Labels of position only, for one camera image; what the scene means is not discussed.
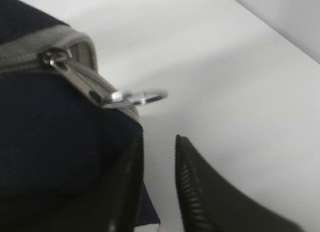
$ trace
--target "bag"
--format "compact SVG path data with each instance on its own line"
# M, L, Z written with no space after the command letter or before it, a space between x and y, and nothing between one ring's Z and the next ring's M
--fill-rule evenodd
M97 74L86 34L0 0L0 231L157 229L135 105L167 93L141 94Z

